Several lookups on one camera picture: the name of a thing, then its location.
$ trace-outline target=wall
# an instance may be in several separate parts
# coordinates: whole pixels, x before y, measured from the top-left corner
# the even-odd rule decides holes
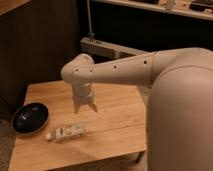
[[[33,0],[0,16],[0,118],[22,104],[28,84],[60,79],[79,53],[76,10],[74,0]]]
[[[78,2],[87,35],[85,2]],[[95,38],[146,51],[204,47],[213,50],[213,21],[92,2]]]

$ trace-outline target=table surface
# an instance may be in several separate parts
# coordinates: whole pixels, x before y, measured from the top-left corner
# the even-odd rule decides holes
[[[75,114],[68,84],[55,81],[29,85],[25,104],[45,104],[50,119],[36,134],[16,137],[9,170],[50,170],[144,151],[145,106],[138,88],[93,84],[93,90],[98,112],[85,105]],[[46,133],[74,122],[85,124],[85,136],[63,143],[45,140]]]
[[[15,8],[24,5],[30,0],[0,0],[0,15],[5,14]]]

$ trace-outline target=white object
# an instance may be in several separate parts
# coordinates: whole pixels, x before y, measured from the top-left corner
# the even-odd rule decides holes
[[[74,123],[71,125],[58,127],[53,133],[47,133],[46,140],[50,141],[55,139],[57,142],[59,142],[67,138],[80,137],[85,133],[86,130],[83,124]]]

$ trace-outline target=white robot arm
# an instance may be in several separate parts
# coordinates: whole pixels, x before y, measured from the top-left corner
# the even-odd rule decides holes
[[[152,86],[148,104],[148,170],[213,170],[213,53],[158,51],[94,64],[81,54],[62,69],[76,105],[94,107],[91,83]]]

